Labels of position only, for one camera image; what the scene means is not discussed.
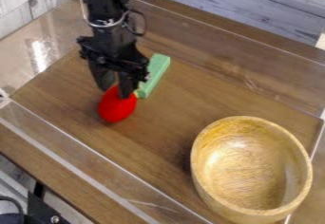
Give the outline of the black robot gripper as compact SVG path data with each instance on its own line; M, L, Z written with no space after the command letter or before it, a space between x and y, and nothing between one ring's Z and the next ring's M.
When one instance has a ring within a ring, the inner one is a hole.
M93 30L91 36L80 36L76 40L80 55L89 61L94 81L102 91L107 91L118 73L119 97L129 99L138 89L138 80L149 75L149 59L138 51L137 21L125 18L118 21L87 20Z

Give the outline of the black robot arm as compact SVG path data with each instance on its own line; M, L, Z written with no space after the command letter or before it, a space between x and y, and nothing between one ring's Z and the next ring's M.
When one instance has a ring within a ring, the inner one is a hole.
M149 58L138 50L138 22L133 14L143 13L130 0L82 0L91 36L80 36L80 56L98 87L107 91L114 84L121 99L129 99L149 77Z

